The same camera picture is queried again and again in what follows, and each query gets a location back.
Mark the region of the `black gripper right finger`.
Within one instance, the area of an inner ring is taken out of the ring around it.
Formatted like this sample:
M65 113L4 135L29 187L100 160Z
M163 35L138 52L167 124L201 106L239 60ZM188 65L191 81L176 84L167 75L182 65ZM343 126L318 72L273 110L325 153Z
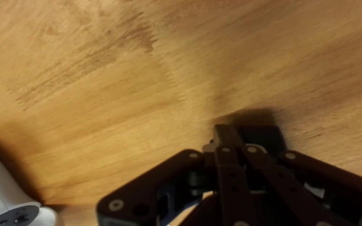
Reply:
M214 128L225 223L362 226L362 177L286 148L275 125Z

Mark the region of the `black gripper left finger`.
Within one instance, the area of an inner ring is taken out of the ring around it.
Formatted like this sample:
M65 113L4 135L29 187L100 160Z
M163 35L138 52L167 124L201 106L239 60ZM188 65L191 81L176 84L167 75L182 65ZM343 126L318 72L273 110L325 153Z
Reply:
M97 203L98 226L166 226L214 189L215 154L183 149Z

